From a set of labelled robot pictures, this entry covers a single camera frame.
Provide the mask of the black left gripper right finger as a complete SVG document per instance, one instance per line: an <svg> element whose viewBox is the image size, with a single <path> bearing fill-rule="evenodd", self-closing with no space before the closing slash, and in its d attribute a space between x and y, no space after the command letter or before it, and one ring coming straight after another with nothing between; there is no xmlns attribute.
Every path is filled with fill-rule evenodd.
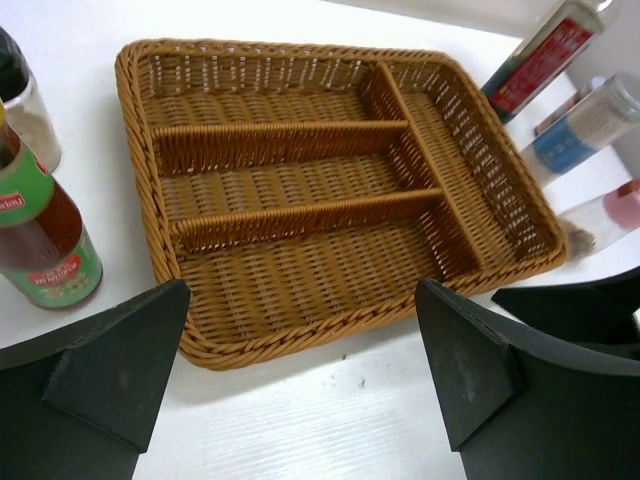
<svg viewBox="0 0 640 480"><path fill-rule="evenodd" d="M415 305L450 448L470 479L635 479L639 346L570 342L434 280Z"/></svg>

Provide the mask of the green label chili sauce bottle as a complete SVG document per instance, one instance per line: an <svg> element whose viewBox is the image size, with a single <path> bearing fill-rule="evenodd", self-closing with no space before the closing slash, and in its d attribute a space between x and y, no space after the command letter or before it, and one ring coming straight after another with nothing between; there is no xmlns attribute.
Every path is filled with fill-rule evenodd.
<svg viewBox="0 0 640 480"><path fill-rule="evenodd" d="M1 275L33 304L85 302L103 267L80 211L1 113Z"/></svg>

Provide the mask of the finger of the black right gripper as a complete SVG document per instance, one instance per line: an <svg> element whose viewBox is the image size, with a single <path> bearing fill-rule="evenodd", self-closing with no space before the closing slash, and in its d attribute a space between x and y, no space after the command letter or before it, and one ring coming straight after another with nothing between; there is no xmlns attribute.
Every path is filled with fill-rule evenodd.
<svg viewBox="0 0 640 480"><path fill-rule="evenodd" d="M503 288L492 301L532 328L610 355L639 358L639 271L583 283Z"/></svg>

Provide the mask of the dark cap pepper shaker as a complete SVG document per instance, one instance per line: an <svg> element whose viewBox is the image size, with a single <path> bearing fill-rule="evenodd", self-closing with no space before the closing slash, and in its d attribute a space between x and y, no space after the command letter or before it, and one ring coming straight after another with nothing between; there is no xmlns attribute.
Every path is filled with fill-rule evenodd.
<svg viewBox="0 0 640 480"><path fill-rule="evenodd" d="M49 172L62 150L36 78L18 43L1 29L1 100L9 124Z"/></svg>

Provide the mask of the blue label silver cap jar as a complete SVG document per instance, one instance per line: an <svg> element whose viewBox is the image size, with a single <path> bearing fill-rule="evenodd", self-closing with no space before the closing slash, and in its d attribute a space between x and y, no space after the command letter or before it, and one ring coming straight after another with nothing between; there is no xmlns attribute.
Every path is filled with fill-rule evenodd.
<svg viewBox="0 0 640 480"><path fill-rule="evenodd" d="M639 76L619 72L524 148L521 159L544 188L639 125Z"/></svg>

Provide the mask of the tall red label sauce bottle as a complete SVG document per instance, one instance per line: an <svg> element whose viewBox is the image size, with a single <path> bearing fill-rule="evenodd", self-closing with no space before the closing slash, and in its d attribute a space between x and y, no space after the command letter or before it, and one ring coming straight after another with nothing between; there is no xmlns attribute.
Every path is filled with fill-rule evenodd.
<svg viewBox="0 0 640 480"><path fill-rule="evenodd" d="M614 0L559 1L482 86L499 120L510 123L611 27L621 7Z"/></svg>

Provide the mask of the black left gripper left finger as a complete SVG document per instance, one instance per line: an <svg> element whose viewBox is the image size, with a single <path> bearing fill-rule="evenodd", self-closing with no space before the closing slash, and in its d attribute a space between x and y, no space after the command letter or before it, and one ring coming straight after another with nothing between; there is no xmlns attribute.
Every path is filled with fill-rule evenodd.
<svg viewBox="0 0 640 480"><path fill-rule="evenodd" d="M4 479L129 479L149 447L190 302L170 280L1 351Z"/></svg>

